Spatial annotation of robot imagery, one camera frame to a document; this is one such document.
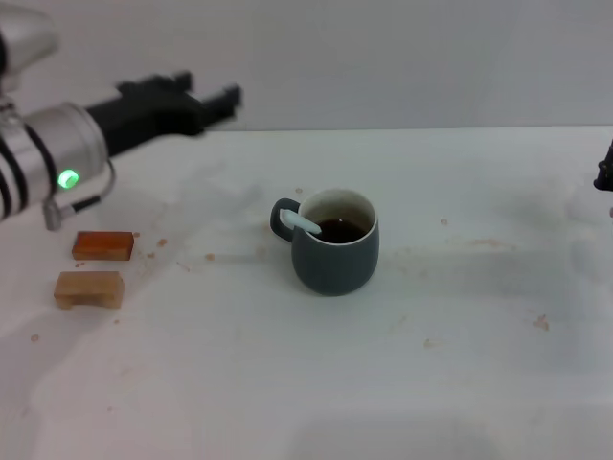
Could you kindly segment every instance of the tan wooden block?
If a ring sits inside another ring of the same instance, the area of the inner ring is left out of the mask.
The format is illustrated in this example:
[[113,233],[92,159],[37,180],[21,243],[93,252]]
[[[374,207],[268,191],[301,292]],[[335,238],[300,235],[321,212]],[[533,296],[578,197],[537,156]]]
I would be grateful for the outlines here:
[[124,298],[124,280],[119,271],[62,271],[54,292],[57,305],[93,305],[118,309]]
[[131,232],[79,232],[73,246],[76,261],[129,261],[134,247]]

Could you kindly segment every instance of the crumb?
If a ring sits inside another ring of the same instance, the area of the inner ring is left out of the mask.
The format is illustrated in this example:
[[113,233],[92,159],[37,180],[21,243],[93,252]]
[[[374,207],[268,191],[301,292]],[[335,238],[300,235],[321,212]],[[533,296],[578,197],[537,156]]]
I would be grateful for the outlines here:
[[256,257],[261,261],[266,257],[266,248],[264,246],[256,248]]
[[487,239],[482,239],[482,240],[473,240],[469,243],[469,245],[471,246],[489,246],[492,249],[498,249],[501,247],[509,247],[510,249],[513,249],[514,245],[513,244],[508,244],[506,242],[502,242],[502,241],[498,241],[495,240],[494,238],[487,238]]
[[536,321],[533,321],[533,326],[543,331],[549,331],[549,323],[547,322],[547,316],[541,314]]
[[190,272],[190,268],[187,265],[181,264],[180,262],[177,262],[176,264],[179,265],[181,268],[183,268],[188,273]]

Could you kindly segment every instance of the mug handle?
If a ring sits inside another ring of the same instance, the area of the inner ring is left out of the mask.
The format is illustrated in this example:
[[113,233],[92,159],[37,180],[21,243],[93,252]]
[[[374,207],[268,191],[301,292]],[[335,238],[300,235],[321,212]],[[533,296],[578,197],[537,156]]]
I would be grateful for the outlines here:
[[294,231],[287,228],[281,222],[281,210],[289,209],[294,213],[298,212],[298,208],[300,208],[300,203],[298,201],[294,201],[289,198],[281,198],[279,201],[275,203],[272,208],[272,212],[270,213],[270,228],[275,235],[283,238],[287,242],[291,242],[294,238]]

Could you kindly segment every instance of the white spoon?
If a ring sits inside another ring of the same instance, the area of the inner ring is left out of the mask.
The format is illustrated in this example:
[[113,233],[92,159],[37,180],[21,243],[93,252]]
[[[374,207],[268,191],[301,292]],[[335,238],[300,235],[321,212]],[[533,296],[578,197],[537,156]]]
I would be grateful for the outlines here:
[[312,233],[313,235],[319,235],[320,233],[322,233],[322,229],[319,225],[311,222],[307,218],[303,218],[299,214],[296,214],[289,209],[281,210],[281,219],[285,222],[285,224],[300,227],[306,232]]

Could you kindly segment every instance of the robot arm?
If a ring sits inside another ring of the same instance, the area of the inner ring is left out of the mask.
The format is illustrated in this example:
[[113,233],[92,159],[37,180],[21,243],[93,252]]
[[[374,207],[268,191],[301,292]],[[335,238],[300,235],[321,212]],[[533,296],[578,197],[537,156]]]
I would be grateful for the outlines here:
[[[43,203],[45,223],[57,230],[63,219],[100,202],[114,183],[110,158],[167,134],[197,136],[235,118],[241,92],[226,88],[199,100],[192,75],[154,76],[117,86],[118,98],[80,107],[73,103],[21,117],[6,92],[20,73],[57,48],[51,21],[37,11],[0,4],[0,219]],[[69,206],[54,197],[111,170],[107,188]]]
[[613,192],[613,144],[609,147],[606,157],[598,164],[598,177],[594,187],[598,190]]

